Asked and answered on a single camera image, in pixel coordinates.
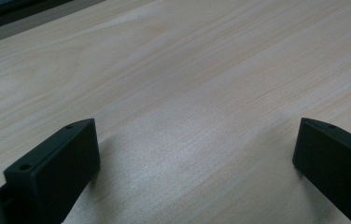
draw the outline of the black plastic block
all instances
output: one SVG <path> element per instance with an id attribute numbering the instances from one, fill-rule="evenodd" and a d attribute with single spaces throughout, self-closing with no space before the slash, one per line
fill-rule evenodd
<path id="1" fill-rule="evenodd" d="M 86 119 L 60 129 L 4 174 L 27 223 L 59 224 L 99 168 L 94 119 Z"/>
<path id="2" fill-rule="evenodd" d="M 302 119 L 293 163 L 351 220 L 351 133 Z"/>

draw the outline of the wood grain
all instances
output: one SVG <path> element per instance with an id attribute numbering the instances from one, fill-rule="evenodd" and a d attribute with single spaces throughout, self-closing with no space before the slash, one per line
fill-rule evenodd
<path id="1" fill-rule="evenodd" d="M 351 132 L 351 0 L 104 1 L 0 41 L 0 186 L 96 119 L 65 223 L 350 223 L 291 163 L 301 117 Z"/>

